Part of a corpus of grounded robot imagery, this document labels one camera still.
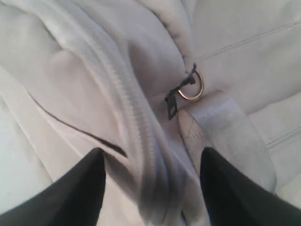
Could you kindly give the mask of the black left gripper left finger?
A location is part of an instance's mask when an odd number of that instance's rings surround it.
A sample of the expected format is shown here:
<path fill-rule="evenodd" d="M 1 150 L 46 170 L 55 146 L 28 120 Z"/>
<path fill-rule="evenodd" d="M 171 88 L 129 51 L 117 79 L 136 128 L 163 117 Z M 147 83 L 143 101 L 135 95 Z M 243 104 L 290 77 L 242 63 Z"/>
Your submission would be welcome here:
<path fill-rule="evenodd" d="M 48 188 L 1 214 L 2 226 L 95 226 L 103 204 L 103 151 L 94 148 Z"/>

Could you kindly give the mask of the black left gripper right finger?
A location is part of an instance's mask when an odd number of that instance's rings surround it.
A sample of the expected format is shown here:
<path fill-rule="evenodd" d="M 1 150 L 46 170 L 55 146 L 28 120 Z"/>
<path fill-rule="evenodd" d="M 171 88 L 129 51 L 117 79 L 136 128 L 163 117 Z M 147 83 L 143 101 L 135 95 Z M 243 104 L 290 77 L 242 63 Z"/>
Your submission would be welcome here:
<path fill-rule="evenodd" d="M 200 183 L 213 226 L 299 226 L 301 210 L 266 191 L 205 147 Z"/>

